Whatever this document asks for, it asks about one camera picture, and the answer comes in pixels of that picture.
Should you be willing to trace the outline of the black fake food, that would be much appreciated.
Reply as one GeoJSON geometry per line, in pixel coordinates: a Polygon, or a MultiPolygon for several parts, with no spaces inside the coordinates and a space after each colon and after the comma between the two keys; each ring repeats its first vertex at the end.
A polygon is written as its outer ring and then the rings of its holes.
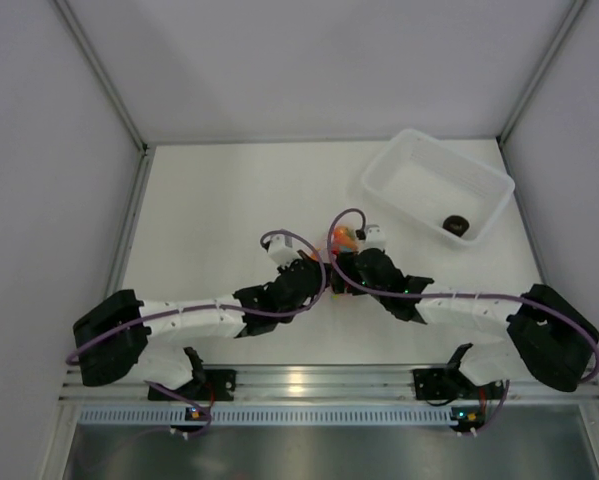
{"type": "Polygon", "coordinates": [[[460,215],[451,215],[443,221],[442,228],[448,233],[461,238],[470,229],[470,223],[460,215]]]}

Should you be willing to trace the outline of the yellow fake bell pepper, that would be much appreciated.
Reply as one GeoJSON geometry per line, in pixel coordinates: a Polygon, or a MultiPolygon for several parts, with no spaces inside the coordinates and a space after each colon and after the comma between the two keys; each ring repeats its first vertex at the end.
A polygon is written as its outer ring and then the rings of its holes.
{"type": "Polygon", "coordinates": [[[351,227],[344,225],[336,226],[330,239],[331,246],[329,250],[335,255],[356,252],[358,250],[356,232],[351,227]]]}

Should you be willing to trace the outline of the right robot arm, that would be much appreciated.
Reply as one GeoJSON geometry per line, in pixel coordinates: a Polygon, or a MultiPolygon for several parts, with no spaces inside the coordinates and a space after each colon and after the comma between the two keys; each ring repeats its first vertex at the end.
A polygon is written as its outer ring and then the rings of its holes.
{"type": "Polygon", "coordinates": [[[332,258],[332,286],[368,294],[393,317],[487,336],[458,346],[447,363],[447,388],[459,397],[499,380],[531,376],[571,393],[591,379],[599,331],[552,287],[534,284],[518,295],[462,293],[429,277],[405,275],[381,249],[332,258]]]}

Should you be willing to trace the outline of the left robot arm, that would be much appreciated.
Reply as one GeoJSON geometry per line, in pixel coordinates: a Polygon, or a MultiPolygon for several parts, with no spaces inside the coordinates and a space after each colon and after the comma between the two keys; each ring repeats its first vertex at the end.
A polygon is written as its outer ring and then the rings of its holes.
{"type": "Polygon", "coordinates": [[[205,386],[200,339],[266,335],[311,308],[330,283],[328,264],[299,255],[265,284],[202,301],[142,300],[119,290],[77,320],[66,360],[86,387],[133,380],[159,384],[183,399],[205,386]]]}

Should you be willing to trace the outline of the clear zip top bag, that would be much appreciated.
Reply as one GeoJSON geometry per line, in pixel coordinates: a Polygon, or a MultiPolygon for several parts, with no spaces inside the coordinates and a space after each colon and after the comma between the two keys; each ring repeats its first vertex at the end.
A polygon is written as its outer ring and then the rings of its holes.
{"type": "MultiPolygon", "coordinates": [[[[355,256],[358,250],[356,252],[340,253],[338,255],[335,255],[329,250],[329,248],[328,251],[333,255],[335,263],[348,278],[350,278],[356,284],[362,283],[362,278],[355,266],[355,256]]],[[[347,280],[340,276],[340,274],[331,265],[325,250],[322,250],[321,253],[325,261],[326,272],[329,274],[328,286],[334,295],[360,296],[364,294],[363,291],[352,286],[347,280]]]]}

